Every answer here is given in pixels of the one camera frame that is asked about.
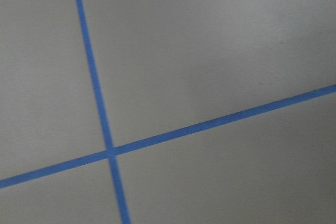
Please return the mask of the blue tape strip lengthwise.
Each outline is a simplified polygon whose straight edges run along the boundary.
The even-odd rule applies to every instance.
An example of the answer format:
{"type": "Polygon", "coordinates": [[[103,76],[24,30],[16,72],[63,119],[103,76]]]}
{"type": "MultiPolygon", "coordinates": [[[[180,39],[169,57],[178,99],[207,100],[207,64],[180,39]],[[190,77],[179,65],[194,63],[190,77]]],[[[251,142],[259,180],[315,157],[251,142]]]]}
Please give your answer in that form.
{"type": "Polygon", "coordinates": [[[92,83],[95,103],[98,111],[100,126],[102,130],[102,136],[105,145],[105,153],[107,155],[107,160],[109,163],[111,179],[113,182],[113,189],[118,205],[118,211],[122,223],[131,223],[131,218],[127,206],[127,201],[125,198],[122,180],[120,176],[119,165],[117,161],[117,156],[115,153],[115,148],[113,144],[113,139],[111,135],[109,120],[104,104],[104,99],[101,91],[99,75],[96,67],[95,57],[91,45],[89,29],[86,20],[85,8],[83,0],[75,0],[77,6],[77,13],[79,18],[79,24],[82,34],[83,45],[86,52],[88,69],[90,72],[90,79],[92,83]]]}

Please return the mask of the blue tape strip crossing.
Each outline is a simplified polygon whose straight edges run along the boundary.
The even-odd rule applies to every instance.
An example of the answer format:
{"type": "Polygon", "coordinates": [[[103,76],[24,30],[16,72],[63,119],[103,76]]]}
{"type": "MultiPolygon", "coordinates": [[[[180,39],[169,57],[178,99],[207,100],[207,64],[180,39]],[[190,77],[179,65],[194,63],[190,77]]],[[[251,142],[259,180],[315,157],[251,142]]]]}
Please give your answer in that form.
{"type": "MultiPolygon", "coordinates": [[[[298,104],[301,102],[306,102],[306,101],[309,101],[309,100],[312,100],[318,97],[322,97],[325,95],[329,95],[332,93],[335,93],[334,84],[331,86],[320,88],[318,90],[309,91],[309,92],[299,94],[293,97],[281,99],[281,100],[267,103],[264,105],[260,105],[254,108],[250,108],[247,110],[239,111],[239,112],[225,115],[219,118],[193,124],[193,125],[183,127],[177,130],[173,130],[170,132],[166,132],[163,134],[144,138],[142,140],[138,140],[138,141],[135,141],[129,144],[124,144],[124,145],[116,147],[114,153],[117,155],[121,155],[121,154],[125,154],[128,152],[136,151],[136,150],[139,150],[145,147],[167,142],[167,141],[179,138],[179,137],[191,135],[191,134],[198,133],[201,131],[209,130],[209,129],[212,129],[218,126],[240,121],[240,120],[250,118],[253,116],[257,116],[260,114],[268,113],[270,111],[281,109],[281,108],[291,106],[294,104],[298,104]]],[[[101,151],[101,152],[89,154],[83,157],[75,158],[69,161],[65,161],[62,163],[58,163],[55,165],[47,166],[47,167],[37,169],[31,172],[5,178],[1,180],[1,189],[14,186],[17,184],[25,183],[30,180],[56,174],[59,172],[63,172],[66,170],[70,170],[70,169],[80,167],[83,165],[95,163],[97,161],[109,158],[111,156],[111,153],[112,153],[111,151],[101,151]]]]}

